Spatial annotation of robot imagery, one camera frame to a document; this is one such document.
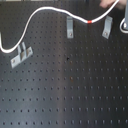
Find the person's hand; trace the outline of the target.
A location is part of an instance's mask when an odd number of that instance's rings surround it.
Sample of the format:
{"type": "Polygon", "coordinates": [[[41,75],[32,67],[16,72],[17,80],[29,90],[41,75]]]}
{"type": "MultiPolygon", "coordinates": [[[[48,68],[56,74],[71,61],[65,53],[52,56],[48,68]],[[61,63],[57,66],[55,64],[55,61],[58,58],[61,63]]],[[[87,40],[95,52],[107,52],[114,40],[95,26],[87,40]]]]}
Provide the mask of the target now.
{"type": "Polygon", "coordinates": [[[109,6],[111,6],[116,0],[101,0],[100,2],[100,6],[102,8],[107,8],[109,6]]]}

